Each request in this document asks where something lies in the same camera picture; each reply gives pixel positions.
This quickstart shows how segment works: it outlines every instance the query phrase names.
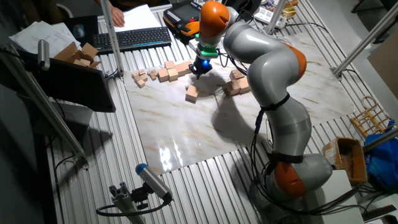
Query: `desk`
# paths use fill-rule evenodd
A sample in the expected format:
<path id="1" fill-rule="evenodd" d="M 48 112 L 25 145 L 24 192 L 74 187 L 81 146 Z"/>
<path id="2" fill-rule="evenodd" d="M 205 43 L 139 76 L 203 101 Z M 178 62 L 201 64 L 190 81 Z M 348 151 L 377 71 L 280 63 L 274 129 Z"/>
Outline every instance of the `desk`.
<path id="1" fill-rule="evenodd" d="M 162 12 L 168 7 L 152 8 L 163 25 Z M 296 17 L 291 20 L 291 23 L 299 22 L 323 24 L 308 0 L 300 2 Z M 99 18 L 99 29 L 101 32 L 106 31 L 103 17 Z M 329 66 L 335 67 L 344 59 L 345 53 L 316 27 L 288 27 L 278 35 L 308 31 L 314 32 L 312 39 Z M 174 38 L 172 40 L 170 47 L 124 52 L 123 65 L 126 69 L 137 70 L 168 60 L 181 61 L 195 56 L 186 46 Z M 102 61 L 100 68 L 104 72 L 113 72 L 116 68 L 112 54 L 97 57 L 97 60 Z M 341 84 L 357 109 L 362 111 L 364 108 L 360 99 L 363 95 L 372 95 L 367 84 L 351 72 L 344 72 Z M 110 185 L 125 181 L 130 190 L 142 185 L 142 180 L 134 170 L 137 164 L 146 162 L 146 158 L 124 83 L 116 78 L 110 80 L 108 85 L 117 110 L 115 113 L 94 113 L 91 118 L 88 135 L 83 141 L 90 168 L 84 170 L 71 162 L 58 168 L 65 223 L 128 223 L 125 218 L 97 216 L 95 209 L 111 204 Z M 356 114 L 314 126 L 306 153 L 321 152 L 322 147 L 336 136 L 364 140 L 349 121 Z M 59 149 L 55 150 L 56 163 L 70 155 L 67 146 L 61 146 L 59 141 L 55 141 L 55 148 Z M 266 157 L 260 152 L 257 164 L 265 162 Z M 246 195 L 252 179 L 248 170 L 247 151 L 237 150 L 162 174 L 160 178 L 171 188 L 175 201 L 171 206 L 144 217 L 147 223 L 257 223 L 258 217 Z M 61 223 L 55 188 L 53 192 L 58 222 Z M 150 208 L 159 204 L 157 197 L 149 197 Z"/>

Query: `keyboard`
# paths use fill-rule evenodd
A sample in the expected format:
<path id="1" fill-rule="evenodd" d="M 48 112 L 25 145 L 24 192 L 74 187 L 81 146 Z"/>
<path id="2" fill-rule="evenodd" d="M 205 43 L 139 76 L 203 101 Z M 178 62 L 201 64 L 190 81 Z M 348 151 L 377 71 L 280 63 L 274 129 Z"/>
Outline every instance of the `keyboard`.
<path id="1" fill-rule="evenodd" d="M 119 49 L 127 50 L 148 49 L 170 45 L 172 40 L 166 27 L 153 27 L 147 29 L 128 30 L 117 32 Z M 108 34 L 93 35 L 93 47 L 99 54 L 113 52 L 111 40 Z"/>

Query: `robotic arm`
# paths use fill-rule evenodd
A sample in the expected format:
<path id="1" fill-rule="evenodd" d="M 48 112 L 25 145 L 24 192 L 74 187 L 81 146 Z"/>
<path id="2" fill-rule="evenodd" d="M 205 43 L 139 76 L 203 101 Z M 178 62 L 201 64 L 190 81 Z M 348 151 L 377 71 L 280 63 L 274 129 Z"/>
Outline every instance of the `robotic arm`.
<path id="1" fill-rule="evenodd" d="M 321 187 L 332 174 L 330 163 L 321 154 L 303 154 L 311 135 L 310 116 L 287 92 L 287 87 L 303 76 L 306 58 L 294 47 L 261 34 L 245 22 L 235 22 L 237 17 L 234 9 L 221 3 L 208 1 L 203 5 L 197 58 L 191 70 L 197 78 L 211 70 L 209 60 L 216 58 L 215 47 L 225 34 L 225 51 L 251 64 L 249 86 L 273 133 L 274 151 L 264 183 L 275 200 L 303 197 Z"/>

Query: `wooden block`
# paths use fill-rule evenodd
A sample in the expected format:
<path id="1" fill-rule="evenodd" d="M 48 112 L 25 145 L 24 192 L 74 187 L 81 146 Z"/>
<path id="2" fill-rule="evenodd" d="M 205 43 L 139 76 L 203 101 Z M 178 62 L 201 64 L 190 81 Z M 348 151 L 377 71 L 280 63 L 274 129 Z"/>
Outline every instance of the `wooden block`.
<path id="1" fill-rule="evenodd" d="M 175 65 L 174 65 L 173 61 L 165 62 L 165 66 L 166 66 L 166 69 L 175 68 Z"/>
<path id="2" fill-rule="evenodd" d="M 237 79 L 240 79 L 240 78 L 243 78 L 243 77 L 245 77 L 245 75 L 243 75 L 240 71 L 238 71 L 237 69 L 235 69 L 235 70 L 232 70 L 231 71 L 231 74 L 229 74 L 229 78 L 231 79 L 231 80 L 237 80 Z"/>
<path id="3" fill-rule="evenodd" d="M 232 80 L 228 82 L 225 86 L 225 90 L 228 96 L 238 95 L 241 91 L 241 87 L 239 86 L 239 81 Z"/>
<path id="4" fill-rule="evenodd" d="M 191 61 L 186 61 L 186 62 L 184 62 L 185 64 L 187 64 L 187 66 L 189 67 L 189 65 L 191 65 L 192 64 L 192 62 Z"/>
<path id="5" fill-rule="evenodd" d="M 80 59 L 81 62 L 83 62 L 84 64 L 86 64 L 87 66 L 90 66 L 91 61 L 89 60 L 85 60 L 85 59 Z"/>
<path id="6" fill-rule="evenodd" d="M 169 73 L 167 72 L 166 68 L 160 69 L 158 73 L 159 73 L 158 77 L 160 82 L 169 80 Z"/>
<path id="7" fill-rule="evenodd" d="M 250 92 L 248 78 L 246 77 L 240 78 L 238 79 L 238 82 L 239 82 L 239 87 L 241 87 L 241 91 L 239 92 L 239 94 Z"/>
<path id="8" fill-rule="evenodd" d="M 175 68 L 171 68 L 171 69 L 167 69 L 167 72 L 169 73 L 169 81 L 175 81 L 178 80 L 178 72 L 177 69 Z"/>
<path id="9" fill-rule="evenodd" d="M 156 75 L 153 74 L 152 72 L 149 74 L 149 76 L 150 76 L 150 79 L 152 79 L 153 81 L 156 80 Z"/>
<path id="10" fill-rule="evenodd" d="M 138 86 L 139 88 L 142 88 L 142 87 L 145 86 L 145 82 L 144 82 L 142 79 L 136 81 L 135 83 L 137 84 L 137 86 Z"/>
<path id="11" fill-rule="evenodd" d="M 146 74 L 142 74 L 142 75 L 140 75 L 140 77 L 141 77 L 141 79 L 142 79 L 144 82 L 148 81 L 148 76 L 147 76 Z"/>
<path id="12" fill-rule="evenodd" d="M 138 80 L 142 80 L 140 75 L 137 75 L 136 77 L 133 77 L 134 81 L 138 82 Z"/>
<path id="13" fill-rule="evenodd" d="M 196 103 L 199 96 L 199 89 L 193 85 L 190 85 L 185 94 L 185 100 L 191 103 Z"/>
<path id="14" fill-rule="evenodd" d="M 176 65 L 176 66 L 175 66 L 175 69 L 177 69 L 177 72 L 178 72 L 178 76 L 179 76 L 179 77 L 191 73 L 191 70 L 189 70 L 188 64 L 185 63 L 185 62 L 184 62 L 184 63 L 181 63 L 181 64 L 179 64 L 179 65 Z"/>
<path id="15" fill-rule="evenodd" d="M 138 71 L 133 71 L 133 72 L 131 73 L 131 78 L 134 78 L 134 77 L 136 77 L 136 76 L 139 76 L 139 72 L 138 72 Z"/>

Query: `metal pole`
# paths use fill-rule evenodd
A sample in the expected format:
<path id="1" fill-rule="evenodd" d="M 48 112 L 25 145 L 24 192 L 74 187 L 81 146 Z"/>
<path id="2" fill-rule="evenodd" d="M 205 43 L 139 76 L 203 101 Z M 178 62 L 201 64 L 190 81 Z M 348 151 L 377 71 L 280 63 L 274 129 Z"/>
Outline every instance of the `metal pole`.
<path id="1" fill-rule="evenodd" d="M 112 20 L 111 8 L 109 7 L 109 1 L 108 0 L 100 0 L 100 1 L 101 1 L 102 12 L 104 13 L 106 27 L 108 28 L 109 38 L 111 39 L 116 66 L 118 68 L 120 77 L 123 77 L 122 58 L 120 56 L 118 38 L 116 37 L 116 32 L 114 31 L 114 25 Z"/>
<path id="2" fill-rule="evenodd" d="M 18 54 L 15 48 L 11 45 L 7 46 L 7 50 L 16 55 Z M 6 53 L 1 53 L 0 58 L 24 88 L 26 93 L 32 98 L 33 102 L 41 110 L 44 116 L 52 124 L 61 138 L 71 145 L 76 156 L 86 159 L 85 151 L 69 130 L 57 110 L 52 106 L 43 89 L 37 83 L 35 77 L 25 70 L 21 60 Z"/>
<path id="3" fill-rule="evenodd" d="M 355 49 L 342 61 L 342 63 L 333 71 L 337 76 L 342 72 L 362 51 L 366 46 L 380 33 L 388 23 L 398 15 L 398 2 L 387 12 L 387 14 L 377 23 L 370 31 L 369 35 L 359 43 Z"/>
<path id="4" fill-rule="evenodd" d="M 368 152 L 375 147 L 380 146 L 381 144 L 390 141 L 391 139 L 398 136 L 398 128 L 394 128 L 393 130 L 383 134 L 382 136 L 378 137 L 377 139 L 367 143 L 363 146 L 363 152 Z"/>
<path id="5" fill-rule="evenodd" d="M 267 26 L 266 34 L 270 34 L 274 30 L 275 25 L 279 20 L 280 14 L 282 13 L 282 10 L 284 10 L 286 2 L 287 0 L 280 0 L 278 2 L 278 5 L 276 5 L 274 14 L 272 15 L 271 21 L 269 21 L 269 24 Z"/>

